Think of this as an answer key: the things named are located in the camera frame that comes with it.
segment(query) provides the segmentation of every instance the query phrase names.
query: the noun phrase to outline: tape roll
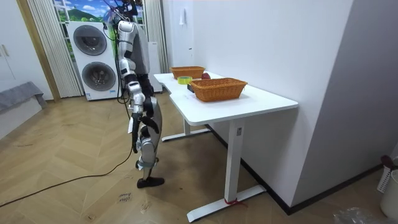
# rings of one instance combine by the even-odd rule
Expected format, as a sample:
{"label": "tape roll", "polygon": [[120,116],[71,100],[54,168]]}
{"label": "tape roll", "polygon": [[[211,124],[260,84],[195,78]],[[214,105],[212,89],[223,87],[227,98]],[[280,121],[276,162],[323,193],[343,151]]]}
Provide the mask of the tape roll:
{"label": "tape roll", "polygon": [[177,78],[178,84],[186,85],[192,81],[192,77],[178,77]]}

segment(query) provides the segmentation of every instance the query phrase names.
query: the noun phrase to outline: humanoid robot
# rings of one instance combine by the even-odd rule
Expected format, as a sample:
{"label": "humanoid robot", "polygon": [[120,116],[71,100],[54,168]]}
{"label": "humanoid robot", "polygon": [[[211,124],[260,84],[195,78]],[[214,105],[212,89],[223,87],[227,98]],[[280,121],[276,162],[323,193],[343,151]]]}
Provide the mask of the humanoid robot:
{"label": "humanoid robot", "polygon": [[106,15],[107,23],[117,30],[118,41],[118,73],[129,92],[129,111],[131,119],[129,133],[132,132],[134,153],[141,151],[136,167],[143,170],[143,177],[138,180],[137,187],[155,187],[164,183],[163,178],[151,177],[152,168],[158,158],[157,145],[162,132],[162,113],[151,86],[149,73],[149,53],[147,37],[135,22],[134,1],[122,0],[123,5],[110,6]]}

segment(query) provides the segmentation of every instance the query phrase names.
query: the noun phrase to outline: wooden floor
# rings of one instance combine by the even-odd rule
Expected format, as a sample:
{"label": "wooden floor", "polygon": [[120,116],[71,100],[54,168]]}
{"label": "wooden floor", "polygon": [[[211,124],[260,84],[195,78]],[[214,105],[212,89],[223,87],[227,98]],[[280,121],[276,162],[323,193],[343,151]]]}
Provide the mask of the wooden floor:
{"label": "wooden floor", "polygon": [[[167,93],[157,95],[163,136],[182,133],[182,117]],[[64,99],[49,104],[0,140],[0,203],[82,175],[102,174],[131,148],[127,115],[116,100]],[[211,133],[160,143],[152,175],[160,187],[137,189],[138,155],[106,177],[78,180],[0,208],[0,223],[188,223],[194,208],[223,197],[226,150]],[[267,194],[197,223],[333,223],[333,212],[363,207],[382,217],[377,172],[287,216]],[[256,185],[244,169],[239,190]]]}

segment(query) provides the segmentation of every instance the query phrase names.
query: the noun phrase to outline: cabinet handle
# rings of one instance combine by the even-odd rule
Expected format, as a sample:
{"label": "cabinet handle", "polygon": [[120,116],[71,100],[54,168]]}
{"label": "cabinet handle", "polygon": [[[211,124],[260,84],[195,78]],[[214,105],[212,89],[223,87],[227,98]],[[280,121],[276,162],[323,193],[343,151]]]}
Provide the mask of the cabinet handle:
{"label": "cabinet handle", "polygon": [[6,46],[4,46],[4,44],[2,44],[1,45],[2,46],[2,49],[4,50],[4,53],[6,54],[6,56],[10,56],[10,55],[8,55],[8,52],[7,52],[7,49],[6,49]]}

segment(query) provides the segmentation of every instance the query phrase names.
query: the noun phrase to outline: washing machine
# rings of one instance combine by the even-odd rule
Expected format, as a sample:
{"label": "washing machine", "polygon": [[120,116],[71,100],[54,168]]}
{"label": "washing machine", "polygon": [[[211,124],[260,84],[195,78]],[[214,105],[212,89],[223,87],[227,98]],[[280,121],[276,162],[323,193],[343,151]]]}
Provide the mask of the washing machine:
{"label": "washing machine", "polygon": [[87,100],[118,97],[119,78],[108,30],[101,22],[70,21],[66,27]]}

